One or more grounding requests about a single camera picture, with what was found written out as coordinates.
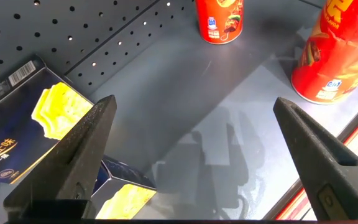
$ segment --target red packaging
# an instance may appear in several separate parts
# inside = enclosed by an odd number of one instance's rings
[[[242,31],[244,0],[196,0],[202,38],[211,44],[226,44]]]
[[[305,99],[331,104],[358,87],[358,0],[328,0],[292,75]]]

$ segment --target gray metal shelf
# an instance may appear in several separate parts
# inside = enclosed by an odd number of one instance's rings
[[[262,218],[298,178],[275,99],[294,101],[335,135],[358,112],[358,89],[318,106],[288,80],[317,7],[246,0],[241,36],[211,45],[192,0],[116,2],[0,0],[0,74],[37,53],[89,99],[116,96],[106,154],[157,181],[136,218]]]
[[[244,10],[244,31],[227,45],[204,42],[195,13],[181,18],[90,96],[117,99],[106,154],[157,181],[136,218],[260,219],[298,178],[275,99],[294,101],[335,135],[358,113],[358,89],[320,106],[288,80],[318,8],[255,0]]]

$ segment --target product label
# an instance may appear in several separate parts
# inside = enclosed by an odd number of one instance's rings
[[[211,30],[216,30],[217,29],[215,18],[213,18],[213,17],[208,18],[208,29],[211,29]]]
[[[328,0],[324,9],[324,18],[335,29],[339,28],[342,12],[346,12],[353,0]]]
[[[235,39],[242,30],[244,0],[197,1],[201,35],[214,44]]]
[[[342,80],[332,80],[327,83],[325,87],[323,87],[323,90],[325,91],[338,91],[339,86],[341,86]]]
[[[20,81],[22,81],[25,77],[29,76],[32,72],[35,71],[35,66],[32,61],[27,62],[27,64],[23,65],[16,72],[14,72],[11,76],[8,77],[12,86],[15,86]]]

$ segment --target shelf surface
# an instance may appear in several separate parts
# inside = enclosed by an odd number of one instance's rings
[[[358,113],[358,89],[332,106],[309,103],[288,76],[319,9],[251,0],[227,45],[181,18],[90,99],[115,95],[106,154],[153,176],[158,194],[136,218],[261,219],[298,179],[273,113],[294,101],[334,135]]]

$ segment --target snack box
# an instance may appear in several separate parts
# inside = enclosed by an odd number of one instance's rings
[[[0,223],[5,197],[92,106],[37,56],[0,80]],[[98,218],[133,218],[154,194],[148,177],[104,156],[92,196]]]

